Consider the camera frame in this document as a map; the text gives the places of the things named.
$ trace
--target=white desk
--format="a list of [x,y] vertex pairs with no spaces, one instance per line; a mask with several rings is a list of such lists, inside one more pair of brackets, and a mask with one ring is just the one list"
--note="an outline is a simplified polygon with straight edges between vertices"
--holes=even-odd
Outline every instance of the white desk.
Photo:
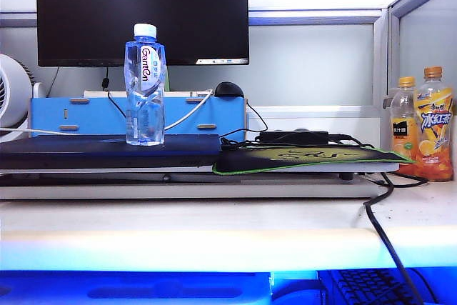
[[[393,266],[362,202],[3,201],[0,269],[299,271]],[[396,189],[373,210],[406,266],[457,266],[456,181]]]

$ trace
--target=black monitor screen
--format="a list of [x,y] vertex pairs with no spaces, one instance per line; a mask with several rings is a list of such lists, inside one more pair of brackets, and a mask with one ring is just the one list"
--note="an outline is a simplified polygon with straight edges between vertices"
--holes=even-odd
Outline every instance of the black monitor screen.
[[134,24],[168,65],[247,64],[248,0],[36,0],[39,66],[121,66]]

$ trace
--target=iced tea bottle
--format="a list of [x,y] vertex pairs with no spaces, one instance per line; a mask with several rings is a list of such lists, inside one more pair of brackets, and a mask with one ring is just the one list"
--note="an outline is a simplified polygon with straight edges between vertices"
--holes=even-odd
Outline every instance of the iced tea bottle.
[[425,84],[416,89],[414,108],[418,117],[419,145],[416,175],[429,181],[453,177],[451,163],[452,89],[441,82],[440,66],[424,69]]

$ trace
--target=yellow bottle label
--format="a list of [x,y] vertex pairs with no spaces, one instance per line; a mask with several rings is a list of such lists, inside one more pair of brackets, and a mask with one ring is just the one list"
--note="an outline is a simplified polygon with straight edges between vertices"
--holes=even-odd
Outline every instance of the yellow bottle label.
[[419,126],[417,175],[431,181],[452,179],[449,127],[452,105],[451,88],[425,94],[416,92],[414,97]]
[[416,94],[416,114],[421,124],[421,142],[419,147],[423,155],[431,155],[449,145],[448,125],[452,119],[452,90],[446,88],[440,92]]
[[392,149],[411,160],[417,152],[417,124],[414,118],[392,118]]

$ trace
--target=white bottle cap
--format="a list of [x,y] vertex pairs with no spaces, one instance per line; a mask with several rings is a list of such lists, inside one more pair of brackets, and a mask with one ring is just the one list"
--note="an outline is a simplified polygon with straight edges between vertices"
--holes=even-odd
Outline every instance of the white bottle cap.
[[157,28],[152,24],[138,23],[134,26],[134,36],[157,36]]

